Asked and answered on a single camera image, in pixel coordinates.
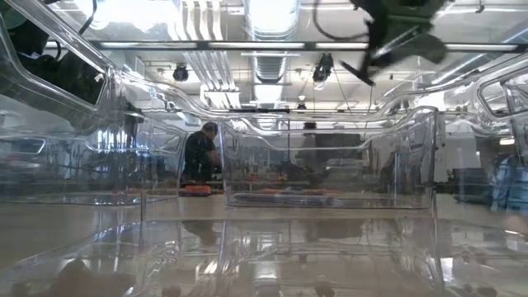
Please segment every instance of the cable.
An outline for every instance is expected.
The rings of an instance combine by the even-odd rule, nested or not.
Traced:
[[[62,54],[62,49],[60,48],[60,43],[56,40],[55,44],[57,45],[57,55],[55,55],[55,60],[59,61],[60,55]]]
[[[323,36],[325,36],[325,37],[327,37],[328,39],[331,39],[331,40],[353,41],[353,40],[357,40],[357,39],[360,39],[361,37],[366,37],[366,36],[369,35],[368,33],[361,33],[361,34],[356,34],[356,35],[352,35],[352,36],[348,36],[348,37],[343,37],[343,36],[335,36],[335,35],[332,35],[332,34],[326,32],[319,25],[319,21],[318,21],[318,18],[317,18],[318,9],[319,9],[319,5],[320,4],[321,4],[321,0],[315,0],[315,2],[313,3],[312,18],[313,18],[313,25],[315,26],[317,31],[319,31],[319,33],[321,33]]]
[[[313,72],[314,72],[314,69],[315,69],[315,65],[316,65],[316,64],[313,64],[313,66],[312,66],[312,68],[310,69],[309,73],[313,73]],[[306,79],[304,80],[304,85],[303,85],[303,87],[300,89],[299,95],[297,95],[297,97],[303,95],[303,92],[304,92],[304,89],[306,88],[306,84],[308,83],[308,80],[309,80],[309,78],[306,78]]]
[[[93,5],[92,15],[86,20],[84,25],[82,25],[81,29],[79,30],[79,35],[82,35],[84,31],[86,31],[93,22],[93,17],[96,15],[96,12],[97,12],[97,0],[92,0],[92,5]]]
[[[349,112],[352,113],[352,109],[350,109],[350,105],[348,104],[347,96],[345,96],[345,92],[343,91],[343,88],[341,86],[341,81],[339,80],[339,75],[337,75],[337,70],[335,67],[332,67],[333,72],[336,74],[337,79],[337,85],[339,85],[339,90],[341,90],[341,95],[343,95],[343,100],[345,100],[346,108],[348,108]]]
[[[366,114],[370,114],[370,108],[372,107],[372,86],[370,86],[370,102],[369,102],[369,109],[366,111]]]

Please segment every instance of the clear plastic tray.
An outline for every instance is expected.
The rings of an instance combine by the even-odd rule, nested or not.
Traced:
[[[245,119],[223,121],[227,203],[429,208],[436,113],[435,108],[420,107],[403,118],[317,121],[319,126],[339,124],[342,129],[310,129],[313,123],[291,129],[303,123],[289,121],[273,130],[258,130],[249,128]]]

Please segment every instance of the orange object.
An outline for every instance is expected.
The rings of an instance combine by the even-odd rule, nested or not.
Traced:
[[[261,193],[261,194],[279,194],[281,192],[282,192],[282,190],[277,190],[277,189],[262,189],[258,193]]]
[[[186,186],[185,192],[187,193],[203,193],[203,194],[210,194],[211,193],[211,187],[210,186]]]
[[[306,190],[303,190],[303,193],[329,195],[329,194],[338,194],[341,192],[336,191],[336,190],[329,190],[329,189],[306,189]]]

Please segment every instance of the dark shirt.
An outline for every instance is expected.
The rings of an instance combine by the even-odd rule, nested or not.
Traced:
[[[197,182],[210,181],[214,166],[208,153],[215,150],[213,140],[202,131],[191,134],[185,145],[184,177]]]

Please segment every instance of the ceiling pipe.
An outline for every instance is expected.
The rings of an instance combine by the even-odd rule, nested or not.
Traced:
[[[187,2],[187,24],[186,24],[186,33],[189,35],[189,38],[191,40],[198,40],[198,35],[196,34],[196,28],[195,28],[195,3],[192,0],[186,0]],[[213,85],[215,90],[220,90],[220,83],[219,79],[216,77],[216,73],[214,68],[212,67],[211,63],[209,63],[209,60],[207,59],[207,53],[200,51],[197,55],[198,63],[201,64],[201,66],[205,69],[205,76],[207,79],[209,79]]]
[[[176,9],[176,22],[174,26],[167,26],[167,33],[173,40],[183,40],[187,41],[187,35],[185,33],[185,27],[183,25],[183,11],[182,11],[182,1],[181,0],[172,0],[174,7]],[[184,52],[183,57],[187,63],[195,70],[196,76],[200,79],[202,85],[207,90],[213,90],[215,85],[205,76],[205,70],[203,69],[201,63],[196,56],[196,52]]]
[[[220,28],[220,17],[222,12],[220,11],[220,1],[213,0],[211,2],[213,8],[213,36],[215,40],[224,40],[222,36],[222,30]],[[230,91],[237,91],[237,87],[234,84],[233,74],[231,73],[231,68],[229,67],[229,58],[225,51],[219,52],[220,63],[222,69],[224,70],[225,76],[227,78],[227,83],[229,85]]]
[[[211,35],[209,33],[209,22],[208,22],[208,7],[207,2],[205,0],[200,0],[198,2],[200,5],[200,34],[203,40],[212,40]],[[220,79],[220,89],[219,90],[228,90],[229,89],[229,83],[228,79],[225,76],[225,71],[223,69],[222,64],[220,63],[220,56],[217,51],[211,51],[211,52],[205,52],[204,53],[206,57],[210,57],[210,59],[207,59],[206,61],[213,61],[214,66],[218,70],[219,79]]]

